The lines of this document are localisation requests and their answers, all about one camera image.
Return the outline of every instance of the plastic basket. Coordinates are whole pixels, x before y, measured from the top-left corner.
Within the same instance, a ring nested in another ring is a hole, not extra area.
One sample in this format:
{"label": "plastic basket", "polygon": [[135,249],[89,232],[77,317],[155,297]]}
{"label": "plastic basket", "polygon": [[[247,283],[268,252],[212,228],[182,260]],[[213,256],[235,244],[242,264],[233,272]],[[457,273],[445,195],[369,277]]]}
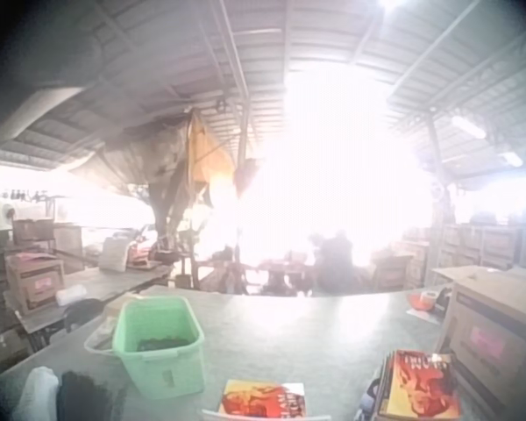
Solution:
{"label": "plastic basket", "polygon": [[[186,339],[189,345],[139,352],[143,339]],[[113,337],[117,355],[144,397],[163,399],[204,389],[204,334],[188,301],[156,296],[124,305]]]}

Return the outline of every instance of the ceiling light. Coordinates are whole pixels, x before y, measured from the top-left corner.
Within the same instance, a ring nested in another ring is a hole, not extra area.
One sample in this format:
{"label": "ceiling light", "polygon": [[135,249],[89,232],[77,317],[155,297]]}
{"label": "ceiling light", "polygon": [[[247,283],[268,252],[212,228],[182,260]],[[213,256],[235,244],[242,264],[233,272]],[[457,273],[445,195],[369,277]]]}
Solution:
{"label": "ceiling light", "polygon": [[380,4],[386,11],[392,11],[404,1],[405,0],[380,0]]}
{"label": "ceiling light", "polygon": [[459,127],[464,132],[470,133],[476,139],[484,139],[487,137],[485,130],[461,116],[452,117],[452,124]]}
{"label": "ceiling light", "polygon": [[524,163],[522,158],[514,152],[503,152],[500,153],[500,156],[502,156],[506,162],[508,162],[513,167],[521,167]]}

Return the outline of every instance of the book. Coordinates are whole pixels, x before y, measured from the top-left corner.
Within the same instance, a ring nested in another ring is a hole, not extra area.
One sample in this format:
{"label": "book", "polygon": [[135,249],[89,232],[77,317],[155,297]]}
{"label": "book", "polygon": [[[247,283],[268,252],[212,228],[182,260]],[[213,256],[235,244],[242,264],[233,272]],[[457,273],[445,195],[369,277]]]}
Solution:
{"label": "book", "polygon": [[396,351],[385,363],[376,419],[459,419],[451,363],[450,355]]}
{"label": "book", "polygon": [[244,417],[306,417],[304,386],[229,380],[218,412]]}

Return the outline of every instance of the pink label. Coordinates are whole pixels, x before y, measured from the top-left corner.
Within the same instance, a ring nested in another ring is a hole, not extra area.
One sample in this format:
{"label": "pink label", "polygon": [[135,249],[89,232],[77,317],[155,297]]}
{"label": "pink label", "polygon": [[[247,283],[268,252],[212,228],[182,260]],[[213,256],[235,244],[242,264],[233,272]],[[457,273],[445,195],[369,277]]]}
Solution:
{"label": "pink label", "polygon": [[42,289],[51,288],[53,286],[52,278],[42,278],[38,281],[35,281],[35,289],[41,291]]}
{"label": "pink label", "polygon": [[505,341],[498,338],[492,332],[482,331],[479,327],[473,327],[470,334],[470,341],[477,346],[478,350],[484,354],[491,355],[499,360],[505,348]]}

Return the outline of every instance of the wooden table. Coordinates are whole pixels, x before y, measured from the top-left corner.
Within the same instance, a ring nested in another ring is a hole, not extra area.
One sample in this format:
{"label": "wooden table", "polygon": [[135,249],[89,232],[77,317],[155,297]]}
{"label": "wooden table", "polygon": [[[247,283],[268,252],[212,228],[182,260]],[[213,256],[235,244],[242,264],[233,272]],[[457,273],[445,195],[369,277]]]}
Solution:
{"label": "wooden table", "polygon": [[[82,344],[99,321],[81,327],[0,375],[0,402],[15,407],[27,375],[46,366],[58,376],[85,373],[113,391],[129,386],[123,419],[197,420],[217,410],[228,379],[302,382],[308,415],[352,421],[384,356],[397,349],[433,352],[441,326],[406,314],[406,292],[327,298],[232,296],[151,287],[142,295],[185,296],[204,331],[205,390],[180,399],[146,401],[116,357]],[[485,419],[462,394],[462,420]]]}
{"label": "wooden table", "polygon": [[[149,271],[127,268],[125,272],[118,273],[90,268],[65,275],[64,284],[66,288],[81,284],[88,291],[86,298],[109,302],[127,291],[137,291],[151,286],[155,281],[167,276],[170,270],[171,267],[158,266]],[[37,351],[47,346],[52,331],[58,331],[62,325],[66,307],[49,305],[25,315],[19,311],[18,302],[10,291],[4,292],[4,299],[24,327],[33,350]]]}

